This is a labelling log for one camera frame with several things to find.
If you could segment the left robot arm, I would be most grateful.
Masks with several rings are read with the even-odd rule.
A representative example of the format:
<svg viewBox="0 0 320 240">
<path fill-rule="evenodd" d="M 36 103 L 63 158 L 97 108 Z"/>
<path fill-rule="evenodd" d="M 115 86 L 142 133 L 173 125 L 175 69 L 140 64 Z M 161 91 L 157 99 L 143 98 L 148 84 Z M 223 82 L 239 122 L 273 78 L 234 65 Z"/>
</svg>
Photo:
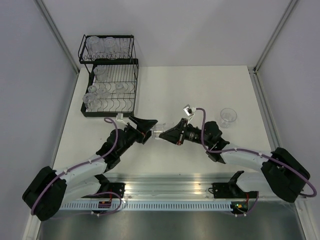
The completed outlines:
<svg viewBox="0 0 320 240">
<path fill-rule="evenodd" d="M 52 218 L 60 207 L 82 197 L 104 198 L 109 192 L 109 180 L 104 173 L 112 170 L 121 156 L 134 144 L 145 144 L 152 136 L 156 119 L 129 117 L 123 129 L 110 117 L 104 121 L 114 129 L 91 157 L 73 166 L 53 169 L 43 167 L 22 195 L 30 213 L 40 221 Z"/>
</svg>

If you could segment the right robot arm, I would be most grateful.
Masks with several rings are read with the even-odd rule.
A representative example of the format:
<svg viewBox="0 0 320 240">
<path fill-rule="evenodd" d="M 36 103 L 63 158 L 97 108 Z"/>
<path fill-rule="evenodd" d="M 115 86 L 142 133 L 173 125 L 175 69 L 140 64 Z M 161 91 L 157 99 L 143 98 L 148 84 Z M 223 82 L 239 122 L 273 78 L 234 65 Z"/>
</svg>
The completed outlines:
<svg viewBox="0 0 320 240">
<path fill-rule="evenodd" d="M 182 118 L 159 138 L 178 146 L 185 141 L 200 144 L 213 162 L 251 169 L 238 170 L 227 183 L 229 194 L 235 198 L 248 192 L 263 192 L 293 203 L 311 184 L 309 172 L 286 149 L 278 147 L 266 152 L 236 146 L 222 138 L 215 121 L 204 122 L 198 128 Z"/>
</svg>

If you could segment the aluminium mounting rail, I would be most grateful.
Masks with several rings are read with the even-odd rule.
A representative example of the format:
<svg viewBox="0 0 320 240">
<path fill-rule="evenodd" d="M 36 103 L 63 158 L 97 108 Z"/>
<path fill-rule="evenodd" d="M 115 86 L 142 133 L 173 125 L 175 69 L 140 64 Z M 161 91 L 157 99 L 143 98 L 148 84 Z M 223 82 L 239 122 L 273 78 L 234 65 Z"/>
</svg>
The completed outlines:
<svg viewBox="0 0 320 240">
<path fill-rule="evenodd" d="M 31 194 L 32 204 L 52 203 L 58 206 L 67 204 L 87 195 L 95 195 L 98 190 L 109 183 L 125 183 L 124 197 L 166 196 L 166 195 L 201 195 L 209 180 L 204 177 L 186 177 L 183 175 L 128 175 L 97 174 L 90 172 L 55 171 L 43 168 L 25 191 Z"/>
</svg>

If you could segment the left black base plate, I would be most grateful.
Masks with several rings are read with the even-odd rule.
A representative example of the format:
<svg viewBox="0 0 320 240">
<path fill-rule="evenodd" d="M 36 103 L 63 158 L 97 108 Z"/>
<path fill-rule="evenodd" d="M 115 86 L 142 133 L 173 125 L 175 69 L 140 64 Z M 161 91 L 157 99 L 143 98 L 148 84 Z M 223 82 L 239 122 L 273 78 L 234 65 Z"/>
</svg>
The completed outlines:
<svg viewBox="0 0 320 240">
<path fill-rule="evenodd" d="M 124 197 L 126 184 L 123 182 L 110 182 L 108 185 L 102 186 L 96 194 L 86 195 L 83 198 L 104 198 L 104 199 L 113 199 Z"/>
</svg>

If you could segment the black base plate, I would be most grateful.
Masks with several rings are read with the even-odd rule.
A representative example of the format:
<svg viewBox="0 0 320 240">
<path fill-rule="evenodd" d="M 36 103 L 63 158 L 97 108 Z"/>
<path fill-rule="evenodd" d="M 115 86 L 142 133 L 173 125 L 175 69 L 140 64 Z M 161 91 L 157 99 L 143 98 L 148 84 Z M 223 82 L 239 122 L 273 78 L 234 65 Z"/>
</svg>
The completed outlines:
<svg viewBox="0 0 320 240">
<path fill-rule="evenodd" d="M 104 199 L 113 199 L 124 197 L 126 184 L 123 182 L 110 182 L 108 185 L 102 186 L 96 194 L 86 195 L 83 198 L 104 198 Z"/>
<path fill-rule="evenodd" d="M 244 192 L 236 185 L 229 185 L 225 182 L 212 183 L 212 193 L 214 199 L 255 199 L 257 191 Z"/>
</svg>

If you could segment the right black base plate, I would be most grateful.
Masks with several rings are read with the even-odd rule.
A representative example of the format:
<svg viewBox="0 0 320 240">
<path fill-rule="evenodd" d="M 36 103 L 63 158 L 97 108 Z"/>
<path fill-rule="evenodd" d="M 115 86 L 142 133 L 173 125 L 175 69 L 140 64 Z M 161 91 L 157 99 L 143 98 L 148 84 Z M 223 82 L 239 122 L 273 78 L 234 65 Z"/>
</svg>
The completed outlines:
<svg viewBox="0 0 320 240">
<path fill-rule="evenodd" d="M 212 193 L 214 199 L 255 199 L 257 191 L 244 192 L 236 185 L 229 185 L 225 182 L 212 183 Z"/>
</svg>

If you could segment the left aluminium frame post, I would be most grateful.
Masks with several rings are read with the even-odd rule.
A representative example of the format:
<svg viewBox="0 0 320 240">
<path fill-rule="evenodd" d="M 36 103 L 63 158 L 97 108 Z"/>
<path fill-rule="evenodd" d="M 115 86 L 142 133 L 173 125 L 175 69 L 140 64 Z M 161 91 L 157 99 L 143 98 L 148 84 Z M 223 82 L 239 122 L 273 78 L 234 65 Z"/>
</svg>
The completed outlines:
<svg viewBox="0 0 320 240">
<path fill-rule="evenodd" d="M 77 66 L 76 61 L 74 60 L 71 51 L 69 50 L 66 42 L 64 41 L 63 36 L 61 35 L 59 29 L 56 26 L 56 23 L 51 16 L 45 2 L 43 0 L 34 0 L 35 5 L 37 6 L 38 10 L 40 11 L 42 17 L 44 18 L 47 26 L 49 27 L 50 31 L 52 32 L 54 38 L 56 39 L 59 47 L 63 51 L 64 55 L 66 56 L 68 62 L 70 63 L 73 71 L 78 76 L 80 73 L 80 69 Z"/>
</svg>

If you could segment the aluminium frame post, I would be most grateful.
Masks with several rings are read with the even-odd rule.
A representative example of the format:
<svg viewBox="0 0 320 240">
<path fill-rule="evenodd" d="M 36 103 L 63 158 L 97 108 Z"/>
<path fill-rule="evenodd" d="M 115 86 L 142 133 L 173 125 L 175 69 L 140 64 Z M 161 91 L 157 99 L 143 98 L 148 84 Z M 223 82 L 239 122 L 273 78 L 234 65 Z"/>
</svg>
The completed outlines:
<svg viewBox="0 0 320 240">
<path fill-rule="evenodd" d="M 69 50 L 66 42 L 64 41 L 63 36 L 61 35 L 59 29 L 56 26 L 56 23 L 51 16 L 45 2 L 43 0 L 34 0 L 35 5 L 37 6 L 38 10 L 40 11 L 42 17 L 44 18 L 47 26 L 49 27 L 50 31 L 52 32 L 54 38 L 56 39 L 59 47 L 63 51 L 64 55 L 66 56 L 68 62 L 70 63 L 73 71 L 78 76 L 80 73 L 80 69 L 77 66 L 76 61 L 74 60 L 71 51 Z"/>
<path fill-rule="evenodd" d="M 281 15 L 280 20 L 278 21 L 275 29 L 273 30 L 270 38 L 268 39 L 260 57 L 258 58 L 255 66 L 252 68 L 252 72 L 257 74 L 257 72 L 262 67 L 263 63 L 265 62 L 269 52 L 271 51 L 273 45 L 276 43 L 277 38 L 280 36 L 282 30 L 284 29 L 285 25 L 289 21 L 291 15 L 295 11 L 296 7 L 299 4 L 299 0 L 290 0 L 287 7 L 285 8 L 283 14 Z"/>
</svg>

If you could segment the right aluminium frame post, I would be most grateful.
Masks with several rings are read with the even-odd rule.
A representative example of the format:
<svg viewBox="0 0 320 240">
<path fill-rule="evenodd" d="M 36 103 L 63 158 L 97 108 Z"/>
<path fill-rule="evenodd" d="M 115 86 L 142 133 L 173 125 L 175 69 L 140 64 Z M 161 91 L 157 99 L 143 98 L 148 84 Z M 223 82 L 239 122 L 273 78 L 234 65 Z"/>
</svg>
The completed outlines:
<svg viewBox="0 0 320 240">
<path fill-rule="evenodd" d="M 257 74 L 257 72 L 262 67 L 263 63 L 265 62 L 269 52 L 271 51 L 273 45 L 276 43 L 277 38 L 280 36 L 282 30 L 284 29 L 285 25 L 289 21 L 291 15 L 295 11 L 296 7 L 299 4 L 299 0 L 290 0 L 287 7 L 285 8 L 283 14 L 281 15 L 280 20 L 278 21 L 275 29 L 273 30 L 270 38 L 268 39 L 260 57 L 258 58 L 255 66 L 252 68 L 252 72 Z"/>
</svg>

